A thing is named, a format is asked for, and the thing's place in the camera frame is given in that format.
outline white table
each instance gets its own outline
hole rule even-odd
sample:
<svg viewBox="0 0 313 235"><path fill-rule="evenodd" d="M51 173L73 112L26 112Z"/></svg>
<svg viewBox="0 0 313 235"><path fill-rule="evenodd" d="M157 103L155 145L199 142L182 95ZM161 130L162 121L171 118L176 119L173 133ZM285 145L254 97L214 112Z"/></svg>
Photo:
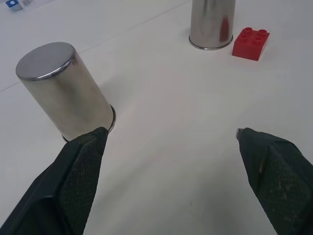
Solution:
<svg viewBox="0 0 313 235"><path fill-rule="evenodd" d="M50 9L65 22L60 2L21 13L14 23L45 21ZM67 41L115 107L85 234L276 234L248 184L235 133L250 127L288 139L313 163L313 1L237 1L234 37L248 26L271 33L259 62L231 56L233 44L217 51L190 46L191 1L93 0L86 11L84 2L65 1L80 9L72 22L93 11L105 18L97 6L119 5L106 9L102 28L87 27L95 18L86 17L80 33L65 26L34 41L38 29L30 35L25 29L29 43L17 45L1 69L13 78L23 54ZM124 20L118 24L119 7ZM0 118L3 223L64 142L21 83L0 92Z"/></svg>

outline stainless steel cylinder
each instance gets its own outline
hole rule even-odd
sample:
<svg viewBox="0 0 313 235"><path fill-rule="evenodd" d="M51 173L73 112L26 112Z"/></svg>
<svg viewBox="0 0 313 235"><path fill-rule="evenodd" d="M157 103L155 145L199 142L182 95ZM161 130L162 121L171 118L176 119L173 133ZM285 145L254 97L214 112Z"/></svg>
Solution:
<svg viewBox="0 0 313 235"><path fill-rule="evenodd" d="M99 126L113 128L115 111L71 44L34 49L19 61L16 75L67 141Z"/></svg>
<svg viewBox="0 0 313 235"><path fill-rule="evenodd" d="M193 0L189 42L198 49L220 49L231 43L235 0Z"/></svg>

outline lego stud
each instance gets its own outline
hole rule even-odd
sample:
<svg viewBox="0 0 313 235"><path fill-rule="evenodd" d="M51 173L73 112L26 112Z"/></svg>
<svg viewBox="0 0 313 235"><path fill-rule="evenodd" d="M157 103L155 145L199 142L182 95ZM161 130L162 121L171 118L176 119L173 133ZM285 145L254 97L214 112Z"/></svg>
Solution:
<svg viewBox="0 0 313 235"><path fill-rule="evenodd" d="M239 37L239 41L242 42L242 43L246 42L247 39L248 39L248 36L245 35L245 34L242 34L242 35L240 35L240 37Z"/></svg>
<svg viewBox="0 0 313 235"><path fill-rule="evenodd" d="M258 31L258 36L259 37L262 37L262 38L264 38L265 36L266 36L266 34L267 34L267 31L265 30L265 29L260 29L259 31Z"/></svg>
<svg viewBox="0 0 313 235"><path fill-rule="evenodd" d="M244 28L244 33L250 35L252 33L252 28L250 27Z"/></svg>
<svg viewBox="0 0 313 235"><path fill-rule="evenodd" d="M262 38L261 38L261 37L256 37L256 38L253 40L253 44L256 45L256 46L259 46L259 45L261 45L261 41L262 41Z"/></svg>

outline red lego brick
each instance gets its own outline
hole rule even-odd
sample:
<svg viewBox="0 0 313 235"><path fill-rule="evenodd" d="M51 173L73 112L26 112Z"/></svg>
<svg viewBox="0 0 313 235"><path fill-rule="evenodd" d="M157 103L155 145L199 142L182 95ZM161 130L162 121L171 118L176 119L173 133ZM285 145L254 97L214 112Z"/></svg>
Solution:
<svg viewBox="0 0 313 235"><path fill-rule="evenodd" d="M252 28L243 29L234 43L232 55L259 61L268 36L269 33L264 29L259 31L252 30Z"/></svg>

